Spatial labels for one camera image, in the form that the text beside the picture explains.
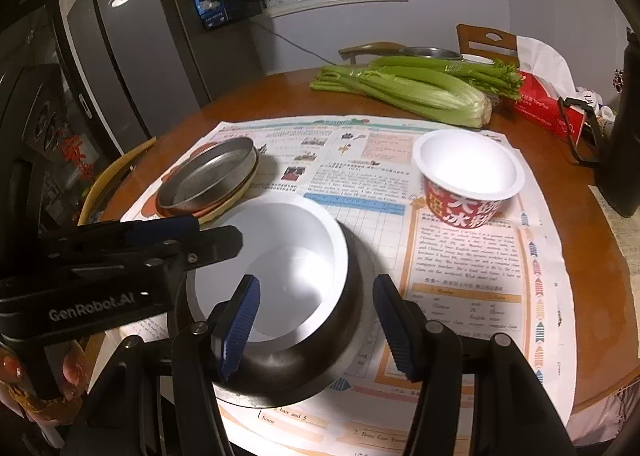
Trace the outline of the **hand with red nails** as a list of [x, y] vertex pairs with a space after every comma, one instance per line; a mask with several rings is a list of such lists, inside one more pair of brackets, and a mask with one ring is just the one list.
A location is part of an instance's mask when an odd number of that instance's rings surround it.
[[87, 359], [77, 341], [72, 341], [62, 360], [56, 380], [61, 398], [43, 400], [35, 394], [24, 364], [1, 348], [1, 403], [17, 416], [42, 426], [73, 424], [81, 408], [81, 395], [88, 387]]

